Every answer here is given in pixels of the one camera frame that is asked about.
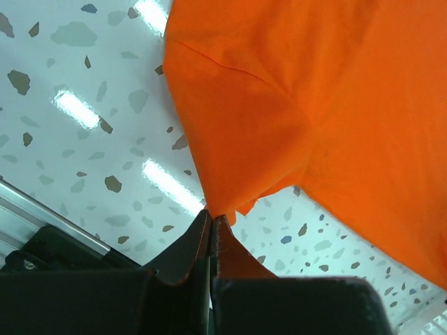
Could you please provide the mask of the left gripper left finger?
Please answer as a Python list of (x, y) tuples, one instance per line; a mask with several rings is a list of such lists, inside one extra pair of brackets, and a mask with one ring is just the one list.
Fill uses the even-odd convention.
[(149, 272), (148, 334), (207, 334), (212, 219), (204, 209), (186, 232), (142, 269)]

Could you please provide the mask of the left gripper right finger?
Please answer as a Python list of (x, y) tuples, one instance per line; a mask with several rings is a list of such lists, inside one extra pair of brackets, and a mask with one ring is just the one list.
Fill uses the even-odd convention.
[(210, 297), (215, 334), (267, 334), (277, 277), (232, 233), (226, 216), (212, 222)]

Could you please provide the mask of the orange t shirt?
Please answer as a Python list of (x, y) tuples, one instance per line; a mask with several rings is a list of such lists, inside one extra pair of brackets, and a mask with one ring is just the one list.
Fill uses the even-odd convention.
[(163, 72), (213, 216), (297, 186), (446, 287), (445, 1), (174, 1)]

